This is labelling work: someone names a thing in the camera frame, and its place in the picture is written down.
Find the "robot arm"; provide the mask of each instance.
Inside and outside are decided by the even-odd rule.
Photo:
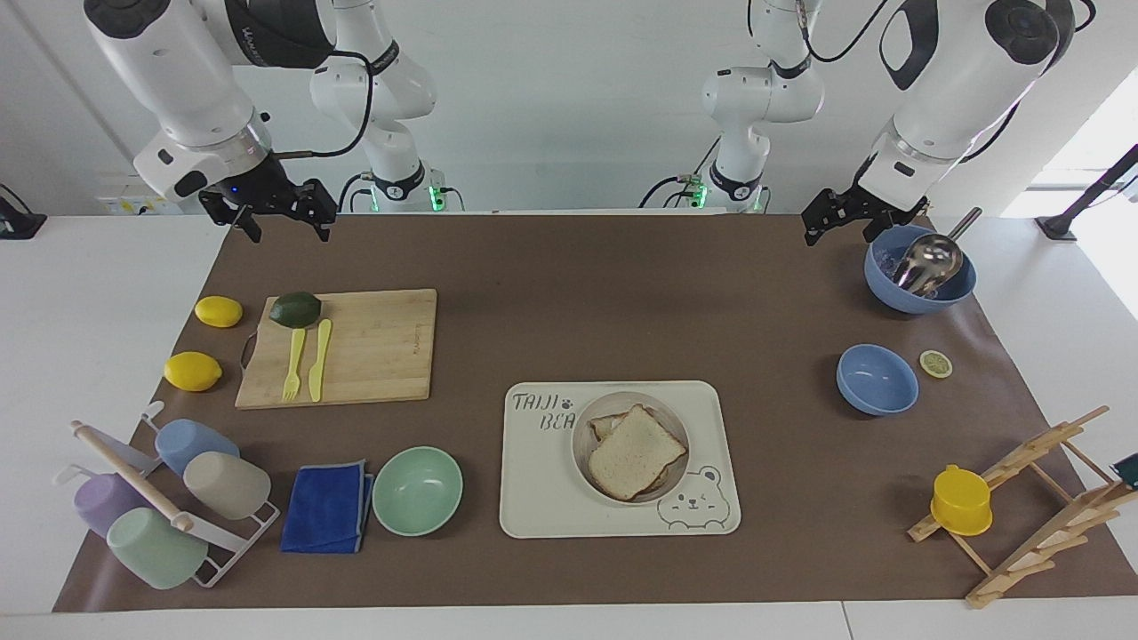
[[[770,58],[766,67],[732,67],[703,85],[703,108],[723,131],[718,155],[701,175],[707,204],[748,211],[761,190],[770,140],[765,122],[803,122],[822,108],[825,87],[802,40],[797,0],[756,0],[754,41]],[[807,0],[807,30],[824,0]]]
[[[304,13],[304,2],[277,2]],[[307,1],[310,18],[316,6]],[[296,47],[255,19],[257,0],[84,0],[91,33],[131,92],[157,117],[160,131],[134,158],[158,194],[196,194],[217,224],[233,224],[258,241],[253,214],[281,214],[311,224],[322,240],[336,203],[316,180],[292,184],[273,155],[253,101],[237,85],[231,61],[294,66],[331,51],[319,38]],[[237,42],[226,52],[211,28]]]
[[[869,220],[873,240],[927,207],[925,194],[998,124],[1065,51],[1070,0],[970,0],[939,10],[906,0],[885,28],[881,58],[906,92],[853,186],[825,189],[802,213],[808,245],[833,228]]]
[[[430,114],[436,91],[430,75],[399,49],[373,0],[333,0],[337,46],[372,60],[333,58],[312,76],[312,100],[324,115],[352,131],[368,118],[361,140],[371,164],[372,194],[384,212],[440,208],[442,174],[419,157],[411,132],[398,121]],[[365,114],[368,82],[373,84]]]

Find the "folded blue towel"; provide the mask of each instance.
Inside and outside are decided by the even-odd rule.
[[[356,553],[363,538],[373,476],[365,460],[351,465],[302,467],[292,484],[281,551]]]

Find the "wooden cutting board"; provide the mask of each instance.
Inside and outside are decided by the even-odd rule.
[[[435,289],[316,295],[321,319],[332,321],[324,368],[323,399],[312,402],[308,369],[316,361],[316,327],[308,328],[300,358],[300,393],[281,400],[288,375],[291,329],[269,319],[275,297],[265,301],[257,343],[237,393],[238,409],[316,404],[362,404],[430,397],[435,347]]]

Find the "brown table mat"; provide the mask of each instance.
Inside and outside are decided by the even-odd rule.
[[[162,383],[159,421],[192,418],[230,436],[271,474],[281,508],[300,466],[366,457],[376,471],[409,446],[439,446],[462,466],[462,506],[424,539],[399,539],[369,516],[363,550],[345,557],[283,555],[277,524],[213,590],[150,590],[91,534],[57,612],[963,598],[982,577],[976,567],[947,536],[916,544],[905,531],[927,514],[946,463],[983,470],[1048,426],[980,305],[923,318],[884,307],[866,288],[866,248],[851,229],[807,248],[797,218],[344,216],[321,245],[302,224],[262,224],[261,246],[225,239],[203,293],[239,300],[246,319],[231,330],[190,319],[176,345],[216,355],[225,376],[205,394]],[[430,400],[233,409],[239,353],[266,297],[417,288],[439,294]],[[834,384],[839,355],[864,342],[909,362],[943,351],[956,374],[918,374],[913,410],[869,419]],[[621,379],[702,379],[719,391],[739,531],[506,536],[497,518],[506,391]],[[149,429],[133,443],[152,451]],[[1042,466],[1080,489],[1061,454]],[[155,481],[199,508],[168,470]],[[1028,474],[993,506],[995,526],[973,541],[989,563],[1061,503]],[[1138,593],[1108,531],[1089,538],[1012,596]]]

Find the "wooden rack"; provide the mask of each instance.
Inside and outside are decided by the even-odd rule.
[[[993,600],[1003,598],[1004,594],[1029,575],[1055,568],[1053,556],[1067,549],[1073,549],[1087,543],[1083,535],[1088,530],[1105,524],[1119,516],[1118,507],[1138,498],[1138,492],[1119,479],[1112,478],[1098,467],[1086,453],[1071,444],[1070,440],[1083,433],[1083,426],[1110,411],[1107,407],[1087,413],[1073,422],[1062,422],[1044,432],[1042,434],[1024,442],[1005,456],[999,462],[981,474],[984,482],[993,491],[1005,482],[1014,478],[1024,469],[1031,469],[1059,495],[1067,504],[1044,526],[1033,533],[1012,552],[1003,563],[991,568],[980,557],[964,538],[949,533],[953,540],[967,553],[968,558],[984,572],[987,577],[973,589],[965,600],[973,607],[982,609]],[[1037,460],[1050,453],[1054,449],[1063,446],[1082,460],[1091,468],[1106,484],[1096,489],[1090,489],[1077,497],[1071,497],[1055,478],[1044,471]],[[916,542],[927,539],[937,533],[941,526],[932,517],[926,516],[923,520],[909,528],[909,538]]]

